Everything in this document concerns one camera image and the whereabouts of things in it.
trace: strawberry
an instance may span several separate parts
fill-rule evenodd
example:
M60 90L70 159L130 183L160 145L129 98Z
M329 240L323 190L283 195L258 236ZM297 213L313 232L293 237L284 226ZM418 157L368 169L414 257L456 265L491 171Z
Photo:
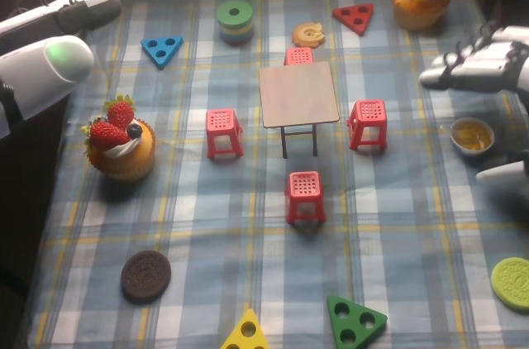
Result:
M90 126L90 144L100 151L108 151L114 146L126 144L129 140L125 131L109 122L97 122Z
M126 130L134 119L134 101L128 95L123 97L121 94L109 103L105 104L107 109L108 122L116 127Z

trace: green triangle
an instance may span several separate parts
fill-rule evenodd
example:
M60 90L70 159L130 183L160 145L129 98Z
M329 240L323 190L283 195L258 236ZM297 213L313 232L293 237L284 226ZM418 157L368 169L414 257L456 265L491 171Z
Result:
M388 316L334 296L327 297L336 349L366 347L386 327Z

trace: blue and white plaid fabric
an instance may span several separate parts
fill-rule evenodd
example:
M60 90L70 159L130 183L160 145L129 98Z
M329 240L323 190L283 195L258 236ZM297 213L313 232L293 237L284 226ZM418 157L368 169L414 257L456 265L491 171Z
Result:
M428 93L418 74L483 22L475 0L452 0L437 32L397 27L392 0L249 0L255 37L222 42L221 0L127 6L88 42L98 66L71 100L25 339L40 349L218 348L246 308L272 349L334 347L327 295L386 313L372 348L529 347L529 318L506 308L489 283L508 256L529 256L529 231L475 181L446 127L478 116L516 148L526 121L511 95ZM370 2L364 37L331 10ZM292 29L321 22L315 60L331 65L341 121L288 139L262 127L258 70L282 65ZM149 37L182 36L158 71L142 52ZM105 100L128 93L157 137L156 166L142 183L109 184L87 162L79 128ZM354 152L346 119L354 102L382 98L388 149ZM205 113L234 108L245 155L206 157ZM288 173L319 171L326 224L285 224ZM126 260L147 249L172 266L163 297L139 307L120 291Z

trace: small bowl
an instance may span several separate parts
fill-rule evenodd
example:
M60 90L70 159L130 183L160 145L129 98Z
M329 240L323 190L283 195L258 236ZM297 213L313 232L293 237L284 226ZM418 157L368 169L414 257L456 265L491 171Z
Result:
M475 123L479 124L481 127L483 127L485 130L487 130L488 134L490 135L490 145L486 148L480 149L479 151L474 151L472 149L465 148L464 146L457 143L457 141L454 138L455 135L455 128L459 126L461 123ZM493 128L484 122L483 120L476 119L475 117L463 117L461 119L457 119L455 122L453 122L450 125L450 140L452 141L452 144L455 146L457 150L459 150L463 155L465 156L477 156L482 155L486 151L488 151L492 146L494 145L494 142L496 141L496 137L494 135Z

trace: miniature plastic stool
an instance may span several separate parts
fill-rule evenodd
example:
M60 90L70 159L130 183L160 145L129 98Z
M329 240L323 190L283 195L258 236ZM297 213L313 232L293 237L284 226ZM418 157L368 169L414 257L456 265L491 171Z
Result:
M310 47L293 47L284 55L284 65L311 64L314 62Z
M323 209L322 181L316 171L291 173L284 193L287 196L287 223L295 223L298 219L317 219L319 223L327 220ZM300 216L298 214L300 203L313 203L314 215Z
M388 130L388 117L386 106L381 99L362 99L356 101L349 119L350 144L352 150L357 150L360 145L378 145L380 150L386 149L386 131ZM378 127L379 137L376 140L362 141L362 134L366 127Z
M245 152L241 145L242 127L233 109L213 109L206 113L207 157L224 153L235 153L243 156ZM216 136L229 136L231 149L218 150L215 147Z

